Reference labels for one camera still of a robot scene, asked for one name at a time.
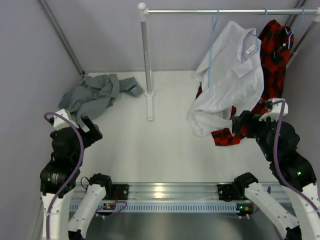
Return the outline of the grey button-up shirt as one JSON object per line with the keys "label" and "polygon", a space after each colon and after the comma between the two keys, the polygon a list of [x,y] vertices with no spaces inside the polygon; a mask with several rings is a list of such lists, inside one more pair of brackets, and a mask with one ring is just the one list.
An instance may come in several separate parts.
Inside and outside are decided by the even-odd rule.
{"label": "grey button-up shirt", "polygon": [[133,76],[124,79],[115,73],[85,76],[64,94],[58,108],[68,110],[71,119],[83,127],[83,117],[98,118],[122,93],[138,97],[144,90]]}

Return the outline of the light blue wire hanger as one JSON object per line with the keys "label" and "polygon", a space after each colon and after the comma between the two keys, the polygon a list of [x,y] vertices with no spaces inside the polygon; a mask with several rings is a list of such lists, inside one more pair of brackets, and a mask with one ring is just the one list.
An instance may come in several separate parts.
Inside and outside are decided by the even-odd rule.
{"label": "light blue wire hanger", "polygon": [[212,60],[213,60],[213,46],[215,42],[215,31],[217,22],[220,16],[220,9],[217,9],[216,16],[211,18],[211,39],[210,39],[210,49],[209,49],[209,59],[208,59],[208,88],[211,86],[211,73],[212,73]]}

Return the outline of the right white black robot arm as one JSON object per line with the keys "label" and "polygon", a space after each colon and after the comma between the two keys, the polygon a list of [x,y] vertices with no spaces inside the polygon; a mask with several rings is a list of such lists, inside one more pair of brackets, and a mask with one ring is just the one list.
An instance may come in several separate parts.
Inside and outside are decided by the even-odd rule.
{"label": "right white black robot arm", "polygon": [[269,169],[288,196],[294,214],[278,203],[250,172],[236,177],[233,194],[252,201],[272,222],[284,240],[320,238],[320,198],[311,163],[297,151],[300,141],[294,127],[280,120],[244,111],[232,118],[232,132],[247,127],[247,136],[256,140]]}

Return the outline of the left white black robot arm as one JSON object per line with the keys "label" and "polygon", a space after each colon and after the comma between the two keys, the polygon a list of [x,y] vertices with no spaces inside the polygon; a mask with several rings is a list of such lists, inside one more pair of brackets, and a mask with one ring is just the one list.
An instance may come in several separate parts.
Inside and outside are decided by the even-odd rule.
{"label": "left white black robot arm", "polygon": [[84,151],[102,139],[99,127],[89,117],[82,117],[88,131],[74,125],[66,115],[50,113],[48,122],[62,122],[50,134],[53,152],[40,173],[40,192],[43,202],[42,239],[84,240],[89,225],[102,200],[113,195],[111,177],[101,173],[89,179],[85,196],[73,217],[69,217],[76,180],[84,159]]}

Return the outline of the white collared shirt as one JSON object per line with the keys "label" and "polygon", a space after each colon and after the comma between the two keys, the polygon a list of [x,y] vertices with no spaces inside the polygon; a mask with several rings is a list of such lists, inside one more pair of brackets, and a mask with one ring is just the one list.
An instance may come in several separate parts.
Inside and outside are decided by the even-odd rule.
{"label": "white collared shirt", "polygon": [[251,111],[264,91],[264,74],[261,64],[261,40],[251,53],[246,50],[255,44],[249,32],[255,28],[243,28],[229,21],[213,45],[211,83],[208,88],[209,51],[194,72],[200,82],[201,94],[188,111],[188,121],[193,133],[204,137],[211,132],[231,129],[232,108],[236,115]]}

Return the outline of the red black plaid shirt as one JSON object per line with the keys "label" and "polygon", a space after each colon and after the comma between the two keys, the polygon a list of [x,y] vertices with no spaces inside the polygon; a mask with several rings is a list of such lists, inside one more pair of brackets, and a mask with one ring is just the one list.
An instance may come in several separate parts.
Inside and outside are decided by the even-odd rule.
{"label": "red black plaid shirt", "polygon": [[[261,40],[260,60],[264,77],[264,90],[260,100],[255,105],[252,113],[265,114],[267,112],[266,102],[272,98],[282,98],[286,68],[290,59],[291,49],[280,50],[274,58],[273,50],[278,50],[283,43],[288,43],[289,26],[280,25],[275,19],[270,20],[258,38]],[[245,136],[238,134],[232,135],[227,128],[211,132],[216,146],[237,145]]]}

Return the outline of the blue hanger under white shirt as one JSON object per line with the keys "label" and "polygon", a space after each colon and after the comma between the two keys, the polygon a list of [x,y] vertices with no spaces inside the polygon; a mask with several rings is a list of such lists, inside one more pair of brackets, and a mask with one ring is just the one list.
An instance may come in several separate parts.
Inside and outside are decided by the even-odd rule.
{"label": "blue hanger under white shirt", "polygon": [[263,9],[264,9],[264,15],[265,15],[264,20],[261,22],[259,28],[255,30],[255,33],[251,32],[251,31],[248,33],[249,35],[253,36],[255,43],[245,51],[247,55],[250,54],[253,50],[258,48],[259,35],[262,31],[262,27],[266,23],[267,16],[268,16],[268,9],[266,7],[264,7]]}

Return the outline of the blue hanger under plaid shirt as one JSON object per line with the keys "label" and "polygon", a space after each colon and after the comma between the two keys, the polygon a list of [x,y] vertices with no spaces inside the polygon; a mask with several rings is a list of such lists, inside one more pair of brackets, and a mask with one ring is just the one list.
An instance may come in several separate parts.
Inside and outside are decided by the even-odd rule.
{"label": "blue hanger under plaid shirt", "polygon": [[282,46],[277,49],[277,50],[273,50],[273,57],[275,58],[276,57],[276,54],[281,51],[281,50],[290,50],[291,47],[293,46],[293,41],[292,41],[292,37],[294,36],[294,32],[296,30],[296,28],[300,25],[302,19],[304,18],[304,15],[305,15],[305,7],[304,6],[301,6],[300,7],[302,9],[302,14],[301,14],[301,17],[299,20],[296,20],[295,23],[293,24],[292,28],[290,29],[290,31],[288,31],[286,28],[284,29],[288,38],[287,38],[287,43],[283,43]]}

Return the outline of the silver clothes rack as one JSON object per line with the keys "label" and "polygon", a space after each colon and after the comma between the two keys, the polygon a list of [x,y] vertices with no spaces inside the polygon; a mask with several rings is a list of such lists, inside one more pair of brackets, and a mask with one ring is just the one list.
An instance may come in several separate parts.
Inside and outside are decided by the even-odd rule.
{"label": "silver clothes rack", "polygon": [[151,122],[155,119],[154,115],[154,90],[152,86],[152,71],[149,57],[148,34],[147,34],[147,16],[155,14],[192,14],[192,15],[314,15],[314,19],[305,34],[311,32],[312,29],[320,22],[320,9],[305,9],[303,6],[291,9],[149,9],[143,2],[137,6],[139,10],[142,49],[144,58],[144,72],[146,81],[146,119]]}

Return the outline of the aluminium mounting rail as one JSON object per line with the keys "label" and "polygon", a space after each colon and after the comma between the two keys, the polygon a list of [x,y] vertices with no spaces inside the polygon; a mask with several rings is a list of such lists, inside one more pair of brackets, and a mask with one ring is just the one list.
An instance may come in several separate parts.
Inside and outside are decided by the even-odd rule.
{"label": "aluminium mounting rail", "polygon": [[[125,200],[127,202],[194,202],[194,203],[225,203],[220,200],[218,185],[228,182],[113,182],[115,185],[114,197],[105,198],[102,202]],[[288,197],[282,187],[276,182],[262,182],[263,189],[271,187],[271,196],[279,203],[288,202]],[[71,195],[71,201],[80,202],[86,195],[86,190],[80,182],[76,182]]]}

